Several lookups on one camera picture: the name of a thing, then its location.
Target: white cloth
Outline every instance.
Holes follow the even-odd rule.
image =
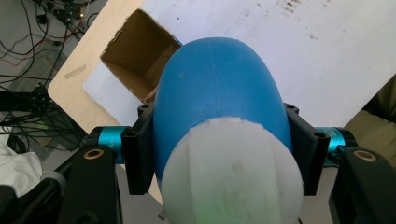
[[[0,185],[9,185],[21,197],[39,182],[42,176],[40,159],[34,152],[15,153],[0,142]]]

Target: white cardboard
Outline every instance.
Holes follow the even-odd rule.
[[[142,8],[181,43],[228,36],[251,46],[283,101],[313,126],[345,126],[396,73],[396,1],[147,0]]]
[[[83,89],[122,126],[133,126],[142,103],[102,63],[83,84]]]

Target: white foam cap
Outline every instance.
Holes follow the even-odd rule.
[[[210,119],[175,147],[162,195],[171,224],[295,223],[303,181],[289,150],[260,124]]]

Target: blue foam object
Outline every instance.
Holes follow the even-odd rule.
[[[260,56],[231,38],[195,40],[171,57],[156,94],[154,160],[160,186],[179,140],[190,128],[219,117],[260,123],[291,151],[286,111]]]

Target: box opening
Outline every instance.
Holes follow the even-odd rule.
[[[102,54],[102,62],[140,101],[155,98],[163,69],[180,44],[141,9],[135,11]]]

